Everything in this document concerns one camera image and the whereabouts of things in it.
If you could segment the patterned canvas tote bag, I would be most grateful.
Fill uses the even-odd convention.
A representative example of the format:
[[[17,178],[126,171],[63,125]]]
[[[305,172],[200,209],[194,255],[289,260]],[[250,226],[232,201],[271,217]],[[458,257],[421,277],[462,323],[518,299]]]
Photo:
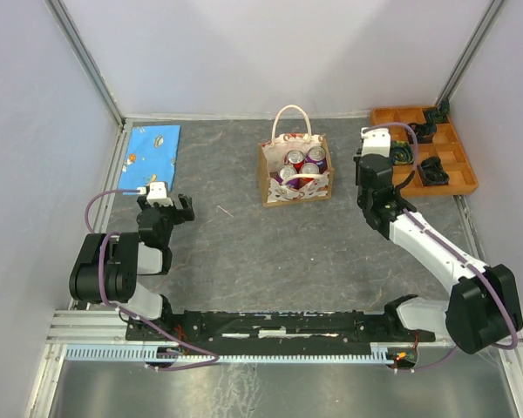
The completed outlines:
[[[286,111],[296,111],[302,116],[303,131],[277,131]],[[269,140],[260,143],[257,151],[257,180],[263,206],[331,198],[335,168],[327,138],[313,132],[309,116],[300,106],[288,104],[276,113]]]

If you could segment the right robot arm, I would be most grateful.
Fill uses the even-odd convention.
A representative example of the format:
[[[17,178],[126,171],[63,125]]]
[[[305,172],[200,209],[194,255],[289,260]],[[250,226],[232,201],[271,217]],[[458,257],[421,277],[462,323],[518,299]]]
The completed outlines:
[[[460,350],[476,354],[486,347],[513,350],[523,328],[513,272],[503,264],[489,266],[466,254],[427,222],[393,184],[388,157],[358,152],[357,204],[367,224],[403,248],[423,265],[449,299],[406,296],[384,316],[383,330],[392,340],[414,331],[450,338]]]

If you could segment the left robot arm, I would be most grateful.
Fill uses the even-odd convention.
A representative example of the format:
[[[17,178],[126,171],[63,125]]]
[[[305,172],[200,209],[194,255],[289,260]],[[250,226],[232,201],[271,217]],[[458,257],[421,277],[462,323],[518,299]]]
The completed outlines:
[[[138,230],[108,239],[104,233],[89,233],[72,268],[71,297],[90,304],[112,304],[128,316],[146,320],[146,331],[155,339],[170,337],[175,318],[167,297],[147,290],[139,276],[165,275],[172,265],[169,247],[173,229],[195,220],[193,200],[180,194],[181,207],[137,198]]]

